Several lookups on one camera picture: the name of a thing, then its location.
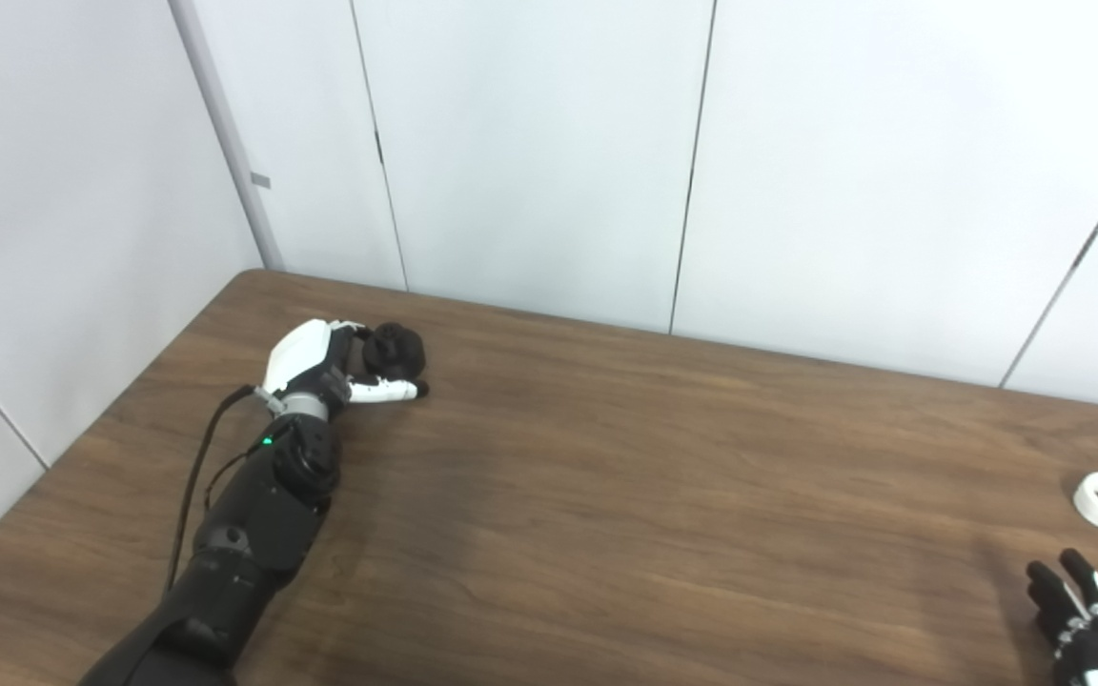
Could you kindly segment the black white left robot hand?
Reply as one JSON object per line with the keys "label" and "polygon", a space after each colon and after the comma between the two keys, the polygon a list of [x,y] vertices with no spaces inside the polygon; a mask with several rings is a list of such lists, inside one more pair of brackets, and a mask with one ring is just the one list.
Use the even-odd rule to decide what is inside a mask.
{"label": "black white left robot hand", "polygon": [[274,344],[254,394],[274,418],[335,421],[352,405],[421,400],[430,385],[421,335],[396,322],[372,327],[313,318]]}

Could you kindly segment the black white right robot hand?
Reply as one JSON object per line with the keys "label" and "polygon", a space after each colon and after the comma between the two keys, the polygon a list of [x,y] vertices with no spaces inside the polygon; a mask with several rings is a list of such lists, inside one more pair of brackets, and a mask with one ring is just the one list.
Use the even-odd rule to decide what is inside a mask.
{"label": "black white right robot hand", "polygon": [[1077,550],[1063,550],[1062,577],[1047,564],[1026,565],[1034,625],[1053,656],[1055,685],[1098,685],[1098,570]]}

